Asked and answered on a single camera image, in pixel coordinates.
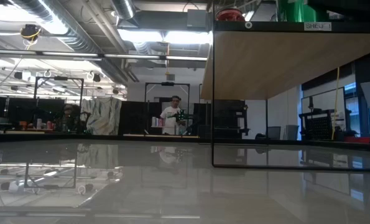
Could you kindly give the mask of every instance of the glossy floor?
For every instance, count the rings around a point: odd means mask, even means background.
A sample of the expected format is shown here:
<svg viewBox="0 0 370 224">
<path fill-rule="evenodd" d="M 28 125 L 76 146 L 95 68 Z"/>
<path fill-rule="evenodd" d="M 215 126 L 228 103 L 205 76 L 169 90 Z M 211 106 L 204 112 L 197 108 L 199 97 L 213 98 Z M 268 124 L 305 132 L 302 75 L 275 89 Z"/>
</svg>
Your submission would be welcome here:
<svg viewBox="0 0 370 224">
<path fill-rule="evenodd" d="M 217 146 L 214 160 L 370 169 L 370 152 L 306 146 Z M 189 143 L 0 143 L 0 223 L 370 223 L 370 173 L 213 168 Z"/>
</svg>

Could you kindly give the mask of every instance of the person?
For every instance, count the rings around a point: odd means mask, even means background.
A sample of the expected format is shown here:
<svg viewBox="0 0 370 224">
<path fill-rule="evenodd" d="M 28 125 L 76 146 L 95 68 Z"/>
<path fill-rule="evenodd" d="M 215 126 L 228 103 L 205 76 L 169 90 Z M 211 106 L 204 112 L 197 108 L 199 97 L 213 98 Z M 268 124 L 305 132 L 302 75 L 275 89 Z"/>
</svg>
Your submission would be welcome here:
<svg viewBox="0 0 370 224">
<path fill-rule="evenodd" d="M 174 114 L 180 112 L 179 103 L 181 98 L 179 96 L 172 96 L 171 106 L 163 110 L 160 117 L 164 119 L 164 128 L 162 130 L 163 134 L 177 134 L 178 123 L 176 118 L 172 117 Z"/>
</svg>

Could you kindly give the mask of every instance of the ceiling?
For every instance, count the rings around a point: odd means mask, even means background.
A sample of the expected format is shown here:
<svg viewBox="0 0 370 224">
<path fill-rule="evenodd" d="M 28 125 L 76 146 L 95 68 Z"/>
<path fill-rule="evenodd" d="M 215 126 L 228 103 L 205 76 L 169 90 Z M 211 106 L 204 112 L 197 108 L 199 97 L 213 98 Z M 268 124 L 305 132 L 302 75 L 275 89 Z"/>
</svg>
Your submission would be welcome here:
<svg viewBox="0 0 370 224">
<path fill-rule="evenodd" d="M 35 24 L 37 23 L 36 19 L 28 12 L 17 9 L 10 4 L 10 0 L 0 0 L 0 49 L 16 49 L 24 50 L 28 41 L 25 41 L 17 33 L 23 28 L 26 24 Z M 95 22 L 95 18 L 91 15 L 90 11 L 85 7 L 85 1 L 83 0 L 58 0 L 59 3 L 67 10 L 69 16 L 74 18 L 75 22 L 79 24 L 79 28 L 83 29 L 85 33 L 90 37 L 90 39 L 98 46 L 98 48 L 104 53 L 118 53 L 119 49 L 114 45 L 111 40 L 106 36 L 106 33 L 101 29 L 101 27 Z M 110 25 L 103 22 L 102 17 L 98 16 L 99 20 L 104 25 L 104 29 L 110 27 L 116 27 L 117 19 L 114 16 L 114 12 L 110 0 L 94 0 L 99 9 L 103 11 L 105 18 L 109 21 Z M 238 4 L 248 2 L 249 0 L 237 1 Z M 222 4 L 232 4 L 234 1 L 224 1 Z M 208 1 L 195 0 L 190 4 L 186 0 L 160 0 L 160 1 L 151 1 L 151 0 L 135 0 L 134 4 L 137 7 L 137 14 L 143 16 L 150 16 L 150 18 L 155 19 L 155 21 L 164 20 L 166 13 L 171 13 L 174 16 L 186 15 L 188 9 L 199 9 L 204 11 L 208 7 Z M 261 4 L 259 9 L 254 13 L 252 21 L 269 21 L 275 13 L 275 5 L 273 4 Z M 169 21 L 166 19 L 168 27 L 174 27 L 175 30 L 176 21 Z M 118 26 L 123 26 L 124 22 L 119 22 Z M 178 30 L 183 30 L 183 27 L 177 25 Z M 169 30 L 161 29 L 148 29 L 148 31 L 156 31 L 163 36 L 167 34 Z M 34 45 L 29 47 L 30 50 L 39 50 L 39 51 L 60 51 L 60 52 L 72 52 L 67 44 L 62 42 L 60 37 L 51 35 L 47 30 L 43 29 L 40 37 L 37 39 Z M 126 50 L 127 54 L 139 54 L 139 51 L 134 47 L 134 44 L 130 40 L 121 40 L 118 41 L 121 43 L 123 49 Z M 179 56 L 191 56 L 191 57 L 207 57 L 210 45 L 208 43 L 200 44 L 161 44 L 160 42 L 148 42 L 151 52 L 153 54 L 166 54 L 169 48 L 170 55 L 179 55 Z M 111 76 L 118 75 L 117 73 L 111 74 L 110 72 L 104 72 L 103 68 L 100 68 L 96 63 L 88 62 L 84 60 L 54 60 L 53 58 L 48 60 L 37 60 L 29 58 L 0 58 L 0 93 L 13 93 L 17 92 L 16 90 L 11 90 L 11 85 L 15 83 L 21 83 L 26 85 L 34 85 L 33 80 L 18 80 L 11 75 L 9 78 L 7 76 L 11 73 L 10 70 L 17 66 L 16 71 L 28 70 L 31 72 L 32 76 L 43 76 L 46 71 L 52 72 L 52 75 L 68 76 L 73 78 L 84 78 L 85 86 L 103 86 L 102 90 L 85 90 L 84 95 L 112 95 L 113 88 L 119 87 L 120 94 L 119 97 L 125 99 L 126 89 L 122 85 L 128 85 L 131 82 L 164 82 L 166 81 L 166 71 L 167 63 L 158 62 L 156 60 L 128 60 L 123 63 L 118 59 L 111 60 L 115 66 L 119 69 L 123 69 L 127 81 L 124 82 L 112 82 L 114 80 Z M 189 62 L 189 61 L 170 61 L 168 63 L 168 71 L 171 74 L 175 74 L 176 82 L 191 83 L 192 85 L 198 85 L 203 80 L 205 62 Z M 96 83 L 92 80 L 93 73 L 101 74 L 101 81 Z M 51 80 L 49 83 L 58 85 L 57 81 Z M 50 89 L 52 86 L 39 90 L 40 94 L 49 94 L 51 93 Z M 34 87 L 19 87 L 21 92 L 32 94 Z M 72 89 L 71 94 L 78 94 L 79 89 Z"/>
</svg>

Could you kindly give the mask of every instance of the white floor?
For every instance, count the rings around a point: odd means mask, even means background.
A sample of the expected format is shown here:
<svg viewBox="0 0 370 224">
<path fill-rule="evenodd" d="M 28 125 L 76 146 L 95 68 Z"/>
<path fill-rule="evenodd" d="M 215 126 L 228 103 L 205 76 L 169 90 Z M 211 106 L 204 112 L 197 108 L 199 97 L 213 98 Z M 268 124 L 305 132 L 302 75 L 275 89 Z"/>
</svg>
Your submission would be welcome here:
<svg viewBox="0 0 370 224">
<path fill-rule="evenodd" d="M 79 152 L 74 157 L 73 150 Z M 0 223 L 370 223 L 370 173 L 213 168 L 210 146 L 174 142 L 3 143 L 0 164 L 23 165 L 30 158 L 32 164 L 41 164 L 46 151 L 59 152 L 61 161 L 56 165 L 76 157 L 78 166 L 84 167 L 78 169 L 78 176 L 96 178 L 78 180 L 75 189 L 41 189 L 38 195 L 2 191 L 5 211 L 23 209 L 32 215 L 7 217 L 5 213 Z M 299 146 L 217 146 L 215 163 L 370 168 L 370 153 Z M 31 167 L 29 173 L 42 175 L 40 170 Z M 114 178 L 107 178 L 109 171 Z M 79 186 L 89 183 L 94 189 L 79 194 Z M 57 212 L 64 207 L 87 211 L 88 217 L 75 210 Z M 54 213 L 39 213 L 41 208 Z"/>
</svg>

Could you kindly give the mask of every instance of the green object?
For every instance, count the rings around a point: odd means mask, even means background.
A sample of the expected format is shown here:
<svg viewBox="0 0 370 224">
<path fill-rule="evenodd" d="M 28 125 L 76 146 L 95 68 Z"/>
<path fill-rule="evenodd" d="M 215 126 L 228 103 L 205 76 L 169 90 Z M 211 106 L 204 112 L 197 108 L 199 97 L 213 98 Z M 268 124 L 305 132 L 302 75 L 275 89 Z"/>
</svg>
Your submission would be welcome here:
<svg viewBox="0 0 370 224">
<path fill-rule="evenodd" d="M 279 22 L 326 22 L 326 10 L 314 9 L 306 0 L 277 0 L 277 20 Z"/>
</svg>

